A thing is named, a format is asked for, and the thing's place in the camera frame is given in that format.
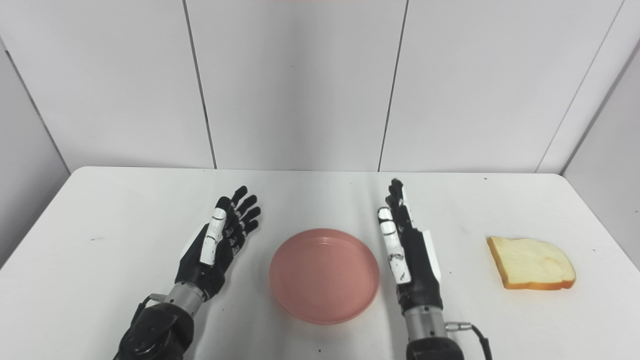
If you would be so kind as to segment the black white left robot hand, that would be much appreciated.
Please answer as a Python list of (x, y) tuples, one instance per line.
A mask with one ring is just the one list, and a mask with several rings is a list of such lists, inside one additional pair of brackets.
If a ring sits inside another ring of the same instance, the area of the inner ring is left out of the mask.
[(259, 227), (258, 196), (242, 185), (233, 196), (222, 196), (213, 214), (196, 231), (180, 258), (175, 281), (197, 287), (205, 301), (219, 293), (226, 272), (240, 253), (249, 234)]

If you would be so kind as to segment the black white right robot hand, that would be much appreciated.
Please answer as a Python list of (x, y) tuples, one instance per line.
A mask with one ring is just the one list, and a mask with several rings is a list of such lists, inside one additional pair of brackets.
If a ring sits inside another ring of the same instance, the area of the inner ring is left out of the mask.
[(430, 232), (415, 226), (402, 181), (393, 178), (388, 191), (377, 219), (401, 312), (424, 307), (443, 310), (441, 271)]

